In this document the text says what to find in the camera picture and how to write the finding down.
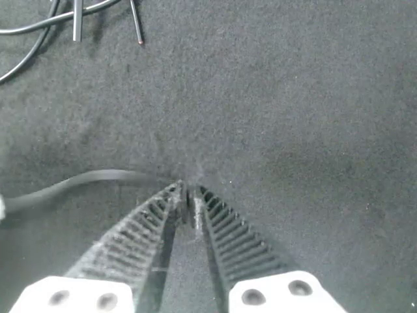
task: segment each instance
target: black cable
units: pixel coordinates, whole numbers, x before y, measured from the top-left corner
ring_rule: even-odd
[[[101,10],[104,10],[106,8],[109,8],[112,5],[115,5],[116,3],[118,3],[119,1],[121,0],[104,0],[100,3],[91,5],[86,8],[82,8],[82,7],[78,8],[78,13],[81,14],[81,17],[84,15],[90,15],[90,14],[99,12]],[[14,68],[9,70],[6,74],[0,76],[0,85],[2,85],[9,78],[15,75],[15,73],[19,72],[27,64],[27,62],[36,54],[36,52],[39,50],[39,47],[42,45],[46,36],[48,35],[48,31],[50,30],[50,27],[52,25],[72,20],[74,17],[76,17],[75,15],[79,15],[79,14],[74,15],[74,12],[67,12],[67,13],[63,13],[63,14],[55,16],[57,12],[58,4],[59,4],[59,0],[53,0],[53,3],[51,4],[50,12],[48,13],[48,17],[43,21],[36,22],[34,24],[26,25],[23,27],[13,28],[13,29],[0,29],[0,36],[1,35],[3,36],[22,35],[22,34],[30,33],[32,31],[37,31],[39,29],[44,29],[43,32],[41,32],[41,34],[39,35],[33,47],[30,49],[29,53]],[[141,34],[142,33],[141,24],[140,24],[139,16],[137,15],[136,6],[133,0],[131,0],[130,4],[132,7],[132,13],[134,16],[137,41],[139,42],[139,44],[143,44],[143,37]],[[74,37],[74,40],[77,39],[78,41],[80,41],[81,40],[81,37],[80,37],[81,20],[80,19],[78,20],[79,20],[78,23],[76,23],[77,21],[74,20],[74,25],[77,25],[76,27],[77,34],[74,33],[74,36],[75,35],[77,36]]]
[[[53,0],[51,4],[50,11],[48,13],[48,18],[54,16],[57,13],[59,5],[59,0]],[[15,73],[17,73],[22,67],[26,65],[26,63],[35,55],[35,53],[38,51],[39,47],[44,42],[46,36],[48,35],[51,27],[45,28],[41,34],[39,34],[39,37],[37,38],[35,44],[33,45],[32,49],[28,52],[28,54],[11,70],[9,70],[6,74],[0,77],[0,85],[7,81],[9,78],[11,78]]]
[[[17,198],[4,198],[0,195],[0,220],[7,213],[15,213],[30,209],[36,205],[45,203],[56,196],[69,191],[71,188],[96,181],[120,181],[133,184],[165,184],[169,185],[172,179],[165,177],[153,177],[138,171],[125,170],[96,170],[70,177],[60,183],[49,186],[45,189],[19,196]]]
[[[119,1],[120,0],[104,0],[95,5],[86,7],[85,9],[83,9],[83,16],[90,15],[98,11],[104,10],[105,8],[115,5]],[[51,25],[55,25],[58,23],[72,20],[73,16],[74,16],[74,12],[67,12],[67,13],[63,13],[63,14],[60,14],[51,18],[47,18],[46,20],[36,22],[31,25],[27,25],[27,26],[23,26],[19,28],[13,28],[13,29],[0,29],[0,35],[10,36],[10,35],[21,35],[21,34],[30,33],[32,31],[37,31],[38,29],[41,29],[41,28],[45,28]]]

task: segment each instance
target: screw hole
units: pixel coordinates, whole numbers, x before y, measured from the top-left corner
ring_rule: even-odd
[[[293,295],[311,295],[313,293],[310,285],[302,280],[294,280],[293,282],[290,282],[288,288]]]
[[[262,305],[266,299],[259,290],[249,289],[243,293],[242,301],[245,305]]]
[[[116,307],[117,296],[114,293],[106,293],[98,298],[97,307],[99,310],[110,311]]]
[[[61,305],[70,297],[68,290],[55,292],[50,299],[50,305]]]

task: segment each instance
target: white plastic part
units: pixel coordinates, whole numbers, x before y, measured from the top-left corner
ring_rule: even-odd
[[[26,287],[10,313],[134,313],[120,282],[49,276]]]
[[[229,313],[277,312],[346,313],[317,278],[303,271],[244,280],[229,293]]]

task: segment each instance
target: dark gray felt surface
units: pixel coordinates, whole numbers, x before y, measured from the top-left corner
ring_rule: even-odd
[[[2,0],[0,27],[48,0]],[[128,1],[54,27],[0,86],[0,191],[125,168],[221,194],[349,311],[417,303],[417,3],[413,0]],[[0,68],[36,34],[0,38]],[[0,312],[63,274],[159,188],[97,184],[0,226]],[[206,255],[181,230],[162,312],[215,312]]]

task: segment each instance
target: gray carpet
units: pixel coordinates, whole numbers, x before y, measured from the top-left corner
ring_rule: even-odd
[[[0,27],[49,3],[2,0]],[[349,312],[415,312],[416,7],[143,0],[144,48],[128,1],[86,17],[82,44],[71,23],[54,27],[0,86],[1,193],[100,168],[185,178],[284,243]],[[2,71],[36,35],[0,38]],[[11,216],[0,311],[158,189],[97,184]],[[181,230],[176,249],[162,312],[215,312],[201,243]]]

